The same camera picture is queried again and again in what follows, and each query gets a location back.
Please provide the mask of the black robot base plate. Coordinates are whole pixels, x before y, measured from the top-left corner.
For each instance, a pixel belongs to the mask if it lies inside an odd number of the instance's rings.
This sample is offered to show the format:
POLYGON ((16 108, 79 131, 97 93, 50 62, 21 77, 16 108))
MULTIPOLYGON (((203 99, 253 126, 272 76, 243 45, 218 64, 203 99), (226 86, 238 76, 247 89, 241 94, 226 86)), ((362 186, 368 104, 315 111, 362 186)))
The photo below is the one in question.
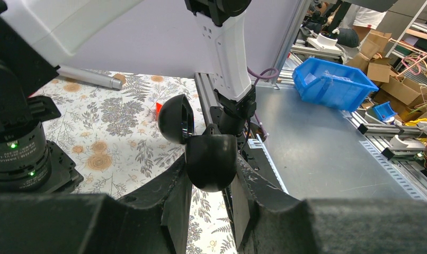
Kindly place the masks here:
POLYGON ((254 171, 275 187, 287 193, 288 191, 281 182, 274 162, 264 144, 266 137, 254 120, 255 118, 251 118, 251 129, 248 130, 248 125, 245 125, 244 133, 237 138, 239 152, 254 171))

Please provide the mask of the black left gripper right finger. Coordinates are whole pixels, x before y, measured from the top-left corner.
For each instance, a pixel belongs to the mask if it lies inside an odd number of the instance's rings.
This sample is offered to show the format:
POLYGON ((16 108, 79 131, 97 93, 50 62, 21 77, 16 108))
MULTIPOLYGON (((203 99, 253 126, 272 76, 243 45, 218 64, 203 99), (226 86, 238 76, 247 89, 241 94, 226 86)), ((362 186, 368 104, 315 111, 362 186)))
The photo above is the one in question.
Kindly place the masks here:
POLYGON ((427 253, 427 203, 412 199, 300 201, 242 158, 232 186, 239 253, 427 253))

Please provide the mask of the black oval earbud case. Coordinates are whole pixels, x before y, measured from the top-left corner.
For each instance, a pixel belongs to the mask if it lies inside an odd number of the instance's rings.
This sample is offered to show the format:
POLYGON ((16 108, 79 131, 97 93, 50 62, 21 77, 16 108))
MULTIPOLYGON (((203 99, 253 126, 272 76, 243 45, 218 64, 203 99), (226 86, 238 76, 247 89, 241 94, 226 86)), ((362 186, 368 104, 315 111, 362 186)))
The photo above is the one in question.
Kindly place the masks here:
POLYGON ((237 138, 230 134, 196 135, 194 112, 186 95, 167 100, 157 124, 167 141, 184 145, 186 172, 195 187, 213 193, 232 183, 237 172, 237 138))

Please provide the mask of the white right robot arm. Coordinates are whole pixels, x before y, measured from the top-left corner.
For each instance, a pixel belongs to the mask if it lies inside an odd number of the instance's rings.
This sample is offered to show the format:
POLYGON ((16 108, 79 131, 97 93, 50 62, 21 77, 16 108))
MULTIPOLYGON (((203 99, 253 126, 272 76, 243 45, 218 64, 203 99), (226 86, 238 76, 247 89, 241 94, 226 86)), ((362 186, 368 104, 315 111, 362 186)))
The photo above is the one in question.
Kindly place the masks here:
MULTIPOLYGON (((0 1, 0 193, 71 192, 83 181, 74 162, 45 137, 43 124, 59 118, 37 90, 58 76, 64 61, 96 32, 138 1, 0 1)), ((158 127, 186 146, 189 179, 217 192, 236 174, 236 137, 256 110, 245 57, 249 1, 186 1, 211 51, 213 92, 223 107, 218 125, 195 136, 185 95, 164 103, 158 127)))

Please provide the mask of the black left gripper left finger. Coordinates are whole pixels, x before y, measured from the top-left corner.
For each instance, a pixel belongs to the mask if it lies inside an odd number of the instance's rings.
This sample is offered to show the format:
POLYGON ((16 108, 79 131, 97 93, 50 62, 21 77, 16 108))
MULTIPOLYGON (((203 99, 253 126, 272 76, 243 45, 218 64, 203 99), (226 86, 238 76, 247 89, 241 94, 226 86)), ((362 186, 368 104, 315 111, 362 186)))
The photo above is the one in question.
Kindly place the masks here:
POLYGON ((185 253, 191 189, 180 156, 120 199, 0 194, 0 253, 185 253))

